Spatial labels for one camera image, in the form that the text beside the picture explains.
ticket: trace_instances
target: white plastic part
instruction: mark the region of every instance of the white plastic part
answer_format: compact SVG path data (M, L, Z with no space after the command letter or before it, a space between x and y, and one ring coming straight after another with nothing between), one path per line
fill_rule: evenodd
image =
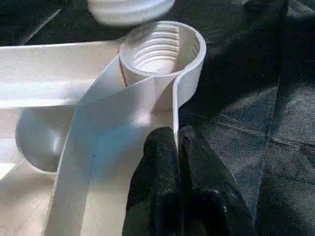
M178 51L171 60L162 59L163 40L158 43L162 52L150 41L161 29L178 35ZM139 32L145 37L139 38ZM139 49L143 55L151 53L143 50L148 42L151 52L162 57L140 65ZM151 23L128 35L119 56L75 108L45 236L121 235L129 183L144 141L155 128L171 126L178 143L178 108L195 93L205 54L203 37L177 22Z
M107 25L137 25L167 13L175 0L88 0L95 19Z

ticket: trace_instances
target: black fabric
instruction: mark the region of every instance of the black fabric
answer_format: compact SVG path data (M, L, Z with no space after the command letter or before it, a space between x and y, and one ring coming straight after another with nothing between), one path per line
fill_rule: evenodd
M143 148L126 205L123 236L173 236L182 230L180 172L173 131L152 131Z

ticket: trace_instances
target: gloved hand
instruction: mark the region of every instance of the gloved hand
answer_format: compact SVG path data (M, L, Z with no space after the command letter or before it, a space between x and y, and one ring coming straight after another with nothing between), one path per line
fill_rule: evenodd
M252 236L252 217L233 175L191 126L147 137L130 183L123 236Z
M234 176L191 126L180 131L185 235L252 236L252 216Z
M180 173L173 131L152 131L130 182L123 236L173 236L182 229Z

